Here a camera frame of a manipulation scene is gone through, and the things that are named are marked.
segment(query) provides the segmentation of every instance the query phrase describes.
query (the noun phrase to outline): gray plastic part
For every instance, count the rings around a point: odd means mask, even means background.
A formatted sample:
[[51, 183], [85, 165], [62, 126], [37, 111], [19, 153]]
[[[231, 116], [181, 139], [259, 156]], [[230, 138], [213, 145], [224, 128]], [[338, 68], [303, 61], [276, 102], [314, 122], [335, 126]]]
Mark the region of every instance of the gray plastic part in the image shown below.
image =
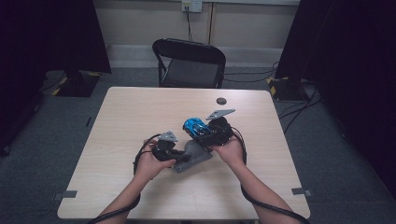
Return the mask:
[[209, 115], [206, 120], [210, 119], [219, 119], [225, 115], [231, 114], [235, 111], [235, 109], [225, 109], [225, 110], [215, 110], [211, 115]]
[[167, 133], [163, 133], [158, 137], [159, 140], [168, 141], [168, 142], [177, 142], [176, 136], [172, 133], [172, 131], [168, 131]]
[[305, 197], [309, 197], [313, 195], [310, 189], [303, 189], [303, 188], [292, 189], [291, 192], [293, 193], [293, 195], [304, 194]]
[[76, 190], [65, 190], [62, 193], [57, 193], [53, 196], [54, 201], [60, 201], [63, 198], [76, 198], [77, 191]]

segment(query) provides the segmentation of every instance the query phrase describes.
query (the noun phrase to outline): table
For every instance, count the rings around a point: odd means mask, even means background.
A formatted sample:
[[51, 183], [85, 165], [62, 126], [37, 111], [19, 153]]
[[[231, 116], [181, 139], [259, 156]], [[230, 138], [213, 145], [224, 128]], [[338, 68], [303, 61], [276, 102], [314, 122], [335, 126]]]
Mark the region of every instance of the table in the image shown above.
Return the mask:
[[[226, 105], [218, 105], [218, 98]], [[304, 217], [310, 211], [290, 151], [267, 91], [113, 87], [93, 124], [63, 198], [60, 218], [93, 218], [133, 177], [134, 157], [143, 140], [172, 131], [183, 149], [191, 138], [182, 130], [186, 119], [205, 118], [217, 109], [234, 108], [226, 116], [245, 138], [247, 166]], [[160, 220], [258, 219], [242, 195], [240, 184], [216, 152], [178, 174], [163, 170], [142, 191], [140, 204], [128, 218]]]

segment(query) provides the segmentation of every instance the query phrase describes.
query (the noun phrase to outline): chair backrest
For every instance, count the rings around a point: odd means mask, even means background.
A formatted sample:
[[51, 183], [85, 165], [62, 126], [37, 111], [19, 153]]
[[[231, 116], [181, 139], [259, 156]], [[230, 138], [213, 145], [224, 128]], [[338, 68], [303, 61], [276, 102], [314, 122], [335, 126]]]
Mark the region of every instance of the chair backrest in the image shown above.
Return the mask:
[[152, 49], [160, 62], [162, 61], [160, 56], [163, 56], [184, 61], [222, 64], [222, 66], [226, 63], [221, 50], [203, 43], [164, 38], [155, 41]]

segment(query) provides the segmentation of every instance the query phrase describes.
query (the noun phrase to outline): wall outlet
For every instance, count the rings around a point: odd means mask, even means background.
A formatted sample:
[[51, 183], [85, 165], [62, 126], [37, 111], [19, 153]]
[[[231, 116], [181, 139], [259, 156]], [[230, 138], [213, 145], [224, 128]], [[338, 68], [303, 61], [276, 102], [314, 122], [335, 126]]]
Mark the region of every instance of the wall outlet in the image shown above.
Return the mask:
[[181, 11], [192, 12], [192, 2], [191, 1], [181, 1]]
[[181, 11], [202, 12], [202, 0], [181, 1]]

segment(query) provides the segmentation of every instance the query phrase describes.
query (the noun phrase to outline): left hand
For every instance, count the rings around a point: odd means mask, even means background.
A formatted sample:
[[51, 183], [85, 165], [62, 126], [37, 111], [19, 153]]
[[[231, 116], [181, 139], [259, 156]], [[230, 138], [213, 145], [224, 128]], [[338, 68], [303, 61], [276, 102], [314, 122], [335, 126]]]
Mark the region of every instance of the left hand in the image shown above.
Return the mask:
[[143, 154], [140, 156], [134, 177], [144, 178], [145, 180], [150, 181], [157, 176], [161, 170], [169, 168], [175, 164], [176, 160], [158, 161], [151, 152], [156, 145], [157, 141], [153, 139], [142, 150]]

